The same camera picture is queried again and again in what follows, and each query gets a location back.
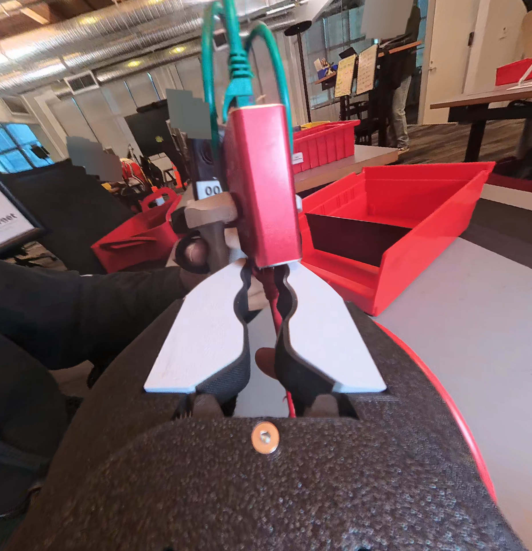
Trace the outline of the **long red ribbed bin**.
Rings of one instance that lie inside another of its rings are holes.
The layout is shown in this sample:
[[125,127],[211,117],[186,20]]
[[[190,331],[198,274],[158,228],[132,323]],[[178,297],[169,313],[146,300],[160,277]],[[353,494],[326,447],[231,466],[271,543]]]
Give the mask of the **long red ribbed bin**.
[[293,134],[294,174],[354,155],[355,128],[359,120],[328,122]]

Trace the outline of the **person's left forearm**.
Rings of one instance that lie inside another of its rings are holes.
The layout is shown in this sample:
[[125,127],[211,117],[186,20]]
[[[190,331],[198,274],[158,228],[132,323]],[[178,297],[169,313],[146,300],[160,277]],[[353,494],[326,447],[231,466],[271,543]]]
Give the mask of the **person's left forearm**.
[[0,260],[0,366],[112,360],[191,288],[180,267],[80,275]]

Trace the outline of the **person's left hand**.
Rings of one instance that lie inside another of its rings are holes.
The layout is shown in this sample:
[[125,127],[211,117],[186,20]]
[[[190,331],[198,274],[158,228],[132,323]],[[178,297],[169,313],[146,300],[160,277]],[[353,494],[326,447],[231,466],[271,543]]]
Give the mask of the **person's left hand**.
[[[192,239],[188,245],[181,245],[181,242],[176,243],[175,252],[180,252],[185,259],[185,264],[191,268],[190,271],[184,268],[180,270],[181,282],[185,290],[190,292],[210,276],[210,272],[195,272],[198,268],[204,268],[208,262],[208,244],[203,238],[197,237]],[[266,298],[264,287],[253,275],[248,290],[249,311],[261,311],[267,306],[269,306],[269,301]]]

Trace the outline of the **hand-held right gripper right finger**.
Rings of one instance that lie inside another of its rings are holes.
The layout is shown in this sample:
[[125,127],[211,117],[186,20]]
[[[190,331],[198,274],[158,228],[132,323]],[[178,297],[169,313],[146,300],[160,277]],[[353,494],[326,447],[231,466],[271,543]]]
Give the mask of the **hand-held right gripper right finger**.
[[281,316],[275,373],[294,401],[311,406],[319,395],[386,391],[355,305],[304,265],[276,266],[274,280]]

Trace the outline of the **black framed tag sign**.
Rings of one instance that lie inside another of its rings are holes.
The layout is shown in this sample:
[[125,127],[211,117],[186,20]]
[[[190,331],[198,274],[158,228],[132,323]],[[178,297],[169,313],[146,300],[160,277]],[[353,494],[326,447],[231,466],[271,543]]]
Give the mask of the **black framed tag sign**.
[[46,229],[0,180],[0,255],[45,235]]

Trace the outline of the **red tote bag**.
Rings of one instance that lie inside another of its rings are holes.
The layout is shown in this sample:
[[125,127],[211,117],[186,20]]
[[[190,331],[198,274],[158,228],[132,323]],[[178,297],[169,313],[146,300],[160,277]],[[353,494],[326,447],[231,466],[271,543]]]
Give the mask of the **red tote bag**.
[[91,245],[106,272],[166,260],[178,240],[171,218],[181,199],[172,189],[158,189],[141,201],[140,213]]

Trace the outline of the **dark cloth cover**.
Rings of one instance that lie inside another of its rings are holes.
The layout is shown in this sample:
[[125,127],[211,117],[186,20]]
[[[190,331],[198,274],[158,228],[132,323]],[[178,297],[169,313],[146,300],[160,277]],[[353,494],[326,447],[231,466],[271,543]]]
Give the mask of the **dark cloth cover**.
[[91,246],[129,220],[133,212],[104,189],[96,176],[64,160],[0,178],[45,229],[38,242],[67,269],[106,273]]

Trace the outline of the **black floor lamp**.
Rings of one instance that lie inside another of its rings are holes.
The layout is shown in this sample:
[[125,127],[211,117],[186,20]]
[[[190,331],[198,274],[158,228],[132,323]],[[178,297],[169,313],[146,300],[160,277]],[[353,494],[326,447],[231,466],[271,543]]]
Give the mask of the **black floor lamp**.
[[308,123],[311,123],[312,120],[311,120],[311,107],[309,103],[309,94],[307,89],[307,79],[306,79],[305,63],[304,63],[304,55],[303,55],[302,34],[306,32],[311,27],[311,25],[312,25],[312,22],[310,20],[306,20],[304,22],[294,23],[284,31],[284,34],[286,37],[297,36],[299,65],[302,73],[302,82],[303,82],[302,88],[304,92],[305,110],[307,114]]

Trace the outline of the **easel board white sheet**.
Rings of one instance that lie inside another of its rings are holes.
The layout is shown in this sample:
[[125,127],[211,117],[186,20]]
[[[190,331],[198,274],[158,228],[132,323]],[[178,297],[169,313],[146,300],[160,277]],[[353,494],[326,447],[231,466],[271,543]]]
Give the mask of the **easel board white sheet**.
[[375,73],[377,67],[378,44],[373,44],[359,53],[356,95],[368,93],[374,88]]

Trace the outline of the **silver ventilation duct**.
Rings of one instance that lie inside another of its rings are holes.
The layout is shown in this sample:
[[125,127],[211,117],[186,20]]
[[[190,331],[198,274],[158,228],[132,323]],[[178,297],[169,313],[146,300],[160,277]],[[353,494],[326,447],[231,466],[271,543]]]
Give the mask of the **silver ventilation duct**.
[[212,1],[126,1],[0,40],[0,97],[201,33]]

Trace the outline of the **person's black printed clothing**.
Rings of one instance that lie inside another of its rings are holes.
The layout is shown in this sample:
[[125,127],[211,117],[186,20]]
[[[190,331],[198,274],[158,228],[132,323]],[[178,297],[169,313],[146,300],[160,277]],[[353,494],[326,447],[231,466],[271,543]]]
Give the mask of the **person's black printed clothing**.
[[19,510],[45,478],[67,427],[53,376],[0,335],[0,517]]

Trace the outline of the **black monitor screen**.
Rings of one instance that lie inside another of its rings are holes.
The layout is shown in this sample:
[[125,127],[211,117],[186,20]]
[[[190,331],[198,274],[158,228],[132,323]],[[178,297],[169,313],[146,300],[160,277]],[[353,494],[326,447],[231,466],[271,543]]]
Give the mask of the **black monitor screen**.
[[138,107],[135,114],[125,117],[125,122],[143,155],[150,158],[165,154],[174,163],[178,157],[187,157],[183,135],[170,126],[167,100]]

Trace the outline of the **red plastic bin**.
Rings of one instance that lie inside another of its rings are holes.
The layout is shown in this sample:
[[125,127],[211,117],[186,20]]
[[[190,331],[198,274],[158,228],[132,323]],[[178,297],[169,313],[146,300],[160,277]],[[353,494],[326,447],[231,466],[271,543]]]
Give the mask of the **red plastic bin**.
[[[378,316],[469,226],[495,162],[372,166],[304,198],[302,263],[344,300]],[[314,249],[306,214],[410,228],[380,267]]]
[[495,86],[506,86],[532,81],[532,58],[524,58],[496,70]]

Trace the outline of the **wooden desk black legs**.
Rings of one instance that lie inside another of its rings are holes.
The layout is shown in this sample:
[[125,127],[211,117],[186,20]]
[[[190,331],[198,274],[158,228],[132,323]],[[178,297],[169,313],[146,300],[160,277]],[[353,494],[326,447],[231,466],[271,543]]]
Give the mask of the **wooden desk black legs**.
[[430,104],[430,109],[448,108],[448,122],[469,123],[463,162],[477,162],[488,121],[532,119],[532,81],[496,86],[488,92],[462,94]]

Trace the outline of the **red ethernet adapter box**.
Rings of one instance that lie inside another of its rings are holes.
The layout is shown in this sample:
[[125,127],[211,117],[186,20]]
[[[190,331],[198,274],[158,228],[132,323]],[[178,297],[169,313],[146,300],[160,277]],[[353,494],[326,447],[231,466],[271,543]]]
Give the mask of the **red ethernet adapter box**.
[[300,261],[301,234],[284,106],[232,110],[223,154],[242,252],[260,269]]

